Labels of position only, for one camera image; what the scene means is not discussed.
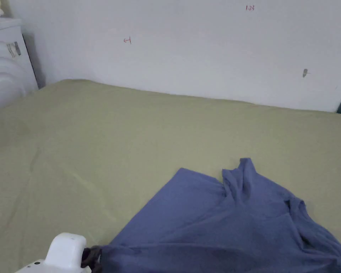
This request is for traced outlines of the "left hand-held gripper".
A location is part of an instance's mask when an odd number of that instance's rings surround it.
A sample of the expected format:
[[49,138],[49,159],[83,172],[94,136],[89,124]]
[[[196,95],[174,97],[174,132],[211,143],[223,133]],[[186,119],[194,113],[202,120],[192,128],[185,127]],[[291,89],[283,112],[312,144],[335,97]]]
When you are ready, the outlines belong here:
[[17,273],[102,273],[100,246],[85,248],[86,239],[77,234],[61,233],[49,246],[45,259],[39,259]]

